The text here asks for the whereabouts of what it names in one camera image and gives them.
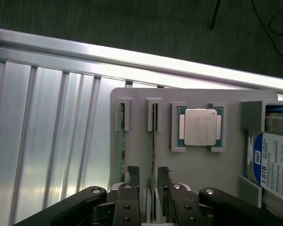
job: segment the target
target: hard drive label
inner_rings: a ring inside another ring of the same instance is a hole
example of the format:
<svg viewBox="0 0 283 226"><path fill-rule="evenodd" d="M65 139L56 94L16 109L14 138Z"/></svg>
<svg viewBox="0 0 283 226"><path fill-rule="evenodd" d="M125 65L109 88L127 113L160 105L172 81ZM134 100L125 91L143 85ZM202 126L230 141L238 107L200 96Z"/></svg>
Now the hard drive label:
<svg viewBox="0 0 283 226"><path fill-rule="evenodd" d="M256 138L254 172L264 189L283 199L283 136L263 133Z"/></svg>

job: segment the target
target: wd logo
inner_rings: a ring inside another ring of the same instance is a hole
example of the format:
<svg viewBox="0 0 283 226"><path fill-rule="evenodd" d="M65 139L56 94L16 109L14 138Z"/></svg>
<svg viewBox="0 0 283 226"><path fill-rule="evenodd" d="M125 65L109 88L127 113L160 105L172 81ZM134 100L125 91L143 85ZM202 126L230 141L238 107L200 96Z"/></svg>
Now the wd logo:
<svg viewBox="0 0 283 226"><path fill-rule="evenodd" d="M261 152L255 151L255 163L261 165Z"/></svg>

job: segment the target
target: dark green floor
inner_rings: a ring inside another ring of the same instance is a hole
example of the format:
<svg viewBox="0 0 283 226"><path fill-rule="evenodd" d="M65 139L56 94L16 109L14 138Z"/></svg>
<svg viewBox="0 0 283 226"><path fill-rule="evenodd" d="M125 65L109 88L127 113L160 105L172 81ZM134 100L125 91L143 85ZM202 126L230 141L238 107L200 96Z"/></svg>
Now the dark green floor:
<svg viewBox="0 0 283 226"><path fill-rule="evenodd" d="M254 0L267 23L283 0ZM283 78L250 0L0 0L0 28ZM276 27L283 30L283 16ZM283 37L273 38L283 52Z"/></svg>

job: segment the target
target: metal frame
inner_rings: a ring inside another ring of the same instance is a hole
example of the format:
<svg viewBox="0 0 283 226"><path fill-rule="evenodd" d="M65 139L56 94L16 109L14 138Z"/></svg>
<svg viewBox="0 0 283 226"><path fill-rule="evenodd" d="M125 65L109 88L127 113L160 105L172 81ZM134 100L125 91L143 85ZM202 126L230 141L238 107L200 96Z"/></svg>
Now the metal frame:
<svg viewBox="0 0 283 226"><path fill-rule="evenodd" d="M3 29L0 29L0 59L59 69L63 62L72 71L108 77L119 74L118 78L169 87L187 88L184 84L187 79L196 79L213 85L214 82L233 85L234 89L269 89L283 94L280 78Z"/></svg>

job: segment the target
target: black wire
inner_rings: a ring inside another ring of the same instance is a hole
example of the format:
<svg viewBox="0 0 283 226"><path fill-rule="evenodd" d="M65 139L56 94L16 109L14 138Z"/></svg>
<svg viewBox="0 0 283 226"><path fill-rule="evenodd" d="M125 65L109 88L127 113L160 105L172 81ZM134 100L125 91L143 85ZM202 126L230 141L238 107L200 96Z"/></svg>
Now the black wire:
<svg viewBox="0 0 283 226"><path fill-rule="evenodd" d="M255 11L255 14L256 14L256 16L257 16L257 19L258 19L258 21L260 22L260 24L261 24L262 28L264 29L266 35L268 36L269 40L270 40L271 43L273 44L273 47L274 47L276 53L277 53L279 56L283 57L283 54L279 51L277 45L275 44L275 41L273 40L272 36L271 36L270 33L268 32L268 30L267 30L267 28L265 27L264 23L262 22L262 20L261 20L259 14L258 14L258 11L257 11L257 9L256 9L256 6L255 6L255 4L254 4L254 1L253 1L253 0L250 0L250 1L251 1L252 6L253 6L253 9L254 9L254 11Z"/></svg>
<svg viewBox="0 0 283 226"><path fill-rule="evenodd" d="M272 28L272 23L273 23L274 18L282 12L283 12L283 9L272 15L272 17L269 19L269 22L268 22L268 28L272 33L283 36L283 33L275 32L274 29Z"/></svg>

